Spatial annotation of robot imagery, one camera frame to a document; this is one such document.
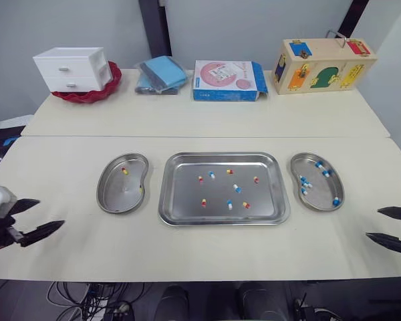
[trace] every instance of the wooden toy box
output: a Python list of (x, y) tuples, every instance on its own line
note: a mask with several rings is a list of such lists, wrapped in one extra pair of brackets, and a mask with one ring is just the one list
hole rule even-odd
[(376, 60), (362, 39), (285, 39), (272, 76), (278, 94), (350, 90)]

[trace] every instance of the rectangular metal tray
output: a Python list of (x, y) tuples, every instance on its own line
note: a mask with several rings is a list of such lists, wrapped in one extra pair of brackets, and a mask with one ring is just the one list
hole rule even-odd
[(159, 213), (169, 225), (276, 225), (289, 217), (289, 202), (279, 165), (269, 154), (179, 153), (166, 162)]

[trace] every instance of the red plate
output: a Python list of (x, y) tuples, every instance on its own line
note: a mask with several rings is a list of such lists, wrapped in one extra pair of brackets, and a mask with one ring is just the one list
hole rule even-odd
[(107, 98), (118, 89), (120, 78), (122, 78), (122, 72), (118, 65), (114, 62), (108, 62), (108, 65), (110, 66), (113, 79), (111, 79), (100, 92), (91, 90), (90, 92), (52, 92), (52, 94), (68, 102), (77, 102), (79, 104), (91, 104)]

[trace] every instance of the wall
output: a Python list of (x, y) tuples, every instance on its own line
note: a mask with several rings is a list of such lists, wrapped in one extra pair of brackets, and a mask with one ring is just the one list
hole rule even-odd
[(49, 94), (32, 57), (104, 47), (121, 68), (150, 58), (138, 0), (0, 1), (0, 120), (33, 114)]
[[(392, 1), (392, 3), (400, 4), (401, 1)], [(401, 149), (401, 10), (393, 26), (380, 41), (377, 34), (384, 32), (378, 23), (378, 17), (380, 21), (383, 21), (382, 18), (387, 15), (387, 11), (378, 12), (379, 5), (389, 7), (390, 3), (388, 5), (381, 1), (370, 0), (364, 12), (365, 16), (362, 15), (360, 24), (354, 32), (356, 36), (363, 37), (368, 43), (370, 40), (373, 41), (378, 46), (376, 53), (379, 57), (358, 85), (358, 89)]]
[(338, 30), (352, 0), (166, 0), (172, 55), (198, 60), (253, 60), (272, 69), (282, 39), (325, 37)]

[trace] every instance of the kidney-shaped metal dish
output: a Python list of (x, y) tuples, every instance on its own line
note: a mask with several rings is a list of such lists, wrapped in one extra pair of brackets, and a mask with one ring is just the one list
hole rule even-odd
[(159, 213), (170, 225), (275, 225), (288, 218), (289, 202), (269, 154), (188, 152), (166, 162)]
[(125, 154), (112, 160), (102, 172), (97, 186), (97, 201), (107, 213), (121, 214), (137, 209), (144, 199), (147, 158)]
[(325, 159), (303, 152), (291, 159), (290, 167), (297, 182), (297, 194), (307, 207), (316, 211), (335, 211), (343, 205), (342, 181)]

